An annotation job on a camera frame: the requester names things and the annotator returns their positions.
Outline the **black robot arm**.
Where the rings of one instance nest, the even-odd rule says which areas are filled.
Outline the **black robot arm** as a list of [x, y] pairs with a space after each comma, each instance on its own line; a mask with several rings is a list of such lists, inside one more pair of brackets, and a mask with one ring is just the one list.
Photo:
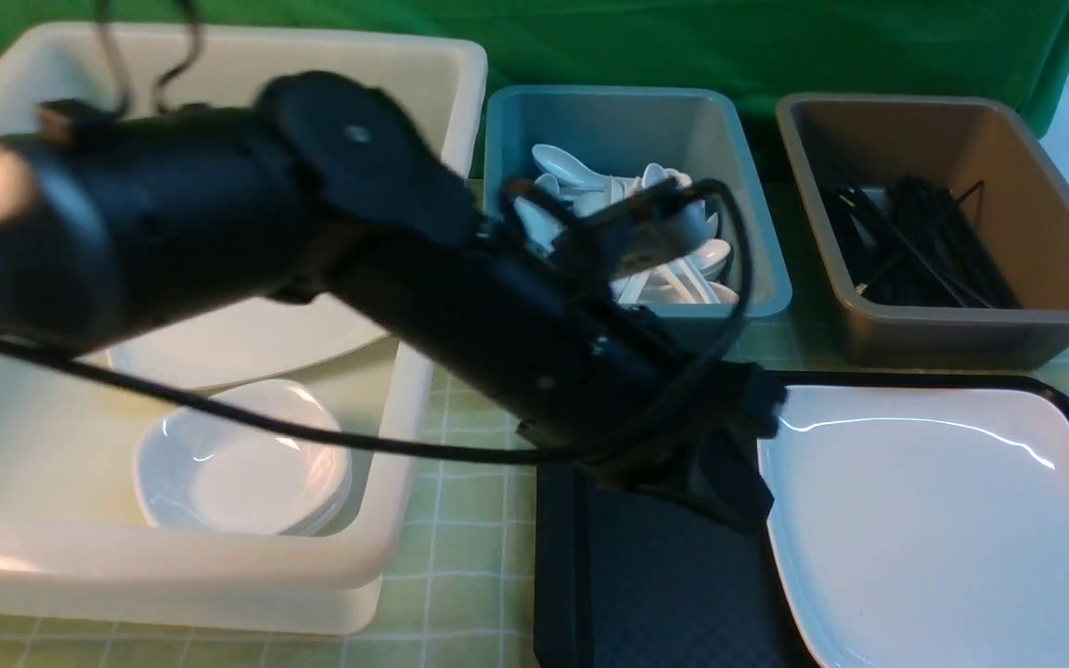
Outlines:
[[[480, 212], [410, 116], [338, 73], [278, 77], [250, 109], [192, 105], [126, 120], [83, 100], [38, 106], [0, 136], [0, 355], [249, 428], [357, 451], [475, 464], [573, 462], [599, 485], [679, 504], [739, 533], [773, 495], [748, 444], [788, 390], [726, 353], [739, 301], [691, 353], [611, 281], [690, 254], [667, 240], [725, 183], [670, 178], [578, 216], [530, 178]], [[81, 356], [264, 297], [329, 293], [520, 419], [525, 451], [303, 428], [82, 363]]]

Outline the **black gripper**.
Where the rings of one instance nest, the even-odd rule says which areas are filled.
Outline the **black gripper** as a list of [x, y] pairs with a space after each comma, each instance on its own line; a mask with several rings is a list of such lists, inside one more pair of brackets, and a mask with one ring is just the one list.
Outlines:
[[788, 389], [775, 373], [716, 361], [641, 436], [572, 464], [602, 490], [661, 499], [735, 533], [756, 533], [775, 496], [752, 445], [778, 434], [786, 401]]

